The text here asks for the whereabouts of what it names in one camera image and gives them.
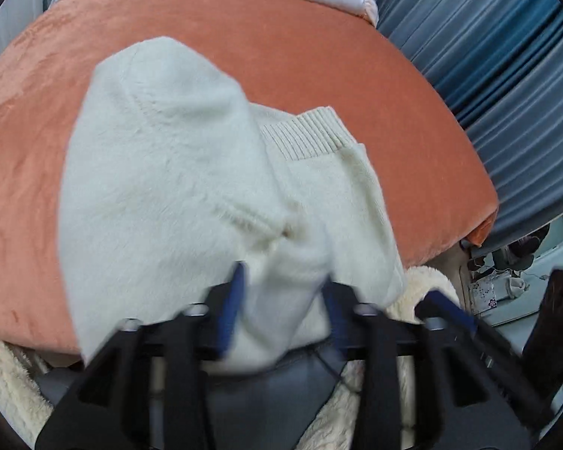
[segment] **black device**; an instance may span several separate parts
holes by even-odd
[[[229,347],[243,287],[239,264],[229,283],[173,320],[126,321],[56,406],[36,449],[151,448],[151,360],[163,357],[163,450],[214,450],[199,363]],[[554,417],[509,342],[439,291],[417,305],[423,324],[391,320],[331,280],[322,293],[335,347],[365,361],[352,450],[400,449],[399,356],[415,360],[417,449],[529,450]]]

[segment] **curtain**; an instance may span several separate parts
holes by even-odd
[[[377,2],[378,30],[445,100],[497,189],[497,221],[475,254],[563,213],[559,0]]]

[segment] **fluffy cream rug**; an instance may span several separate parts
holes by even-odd
[[[438,270],[412,267],[406,272],[405,293],[386,312],[392,318],[415,322],[415,305],[426,293],[438,288],[459,302],[455,288]],[[343,377],[351,387],[360,387],[361,362],[346,365]],[[414,376],[408,357],[399,359],[400,393],[403,424],[403,448],[412,446],[414,417]],[[358,396],[338,384],[334,394],[304,433],[297,450],[348,450],[357,416]],[[0,341],[0,411],[11,427],[31,448],[48,419],[52,407],[39,393],[24,367],[4,342]]]

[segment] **blue curtain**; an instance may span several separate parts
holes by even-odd
[[[378,30],[445,100],[497,189],[497,221],[476,253],[563,213],[559,0],[377,1]]]

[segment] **cream fleece blanket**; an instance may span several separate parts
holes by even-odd
[[[329,107],[292,116],[167,37],[94,71],[69,143],[59,261],[87,361],[123,318],[172,318],[248,267],[232,347],[251,372],[329,334],[332,275],[384,308],[404,272],[378,179]]]
[[[387,309],[391,317],[415,321],[415,305],[432,288],[441,289],[458,303],[450,281],[433,268],[412,267],[406,272],[406,281],[405,293]],[[361,363],[350,362],[343,375],[351,386],[358,387],[362,371]],[[403,357],[399,361],[399,379],[403,424],[406,428],[412,428],[415,422],[413,377],[412,366]],[[304,433],[297,450],[348,450],[357,417],[358,401],[358,396],[338,384],[330,400]],[[52,411],[51,406],[40,395],[35,382],[30,380],[21,363],[1,341],[0,411],[31,448],[34,447],[35,440]],[[412,446],[412,438],[411,430],[403,433],[403,448]]]

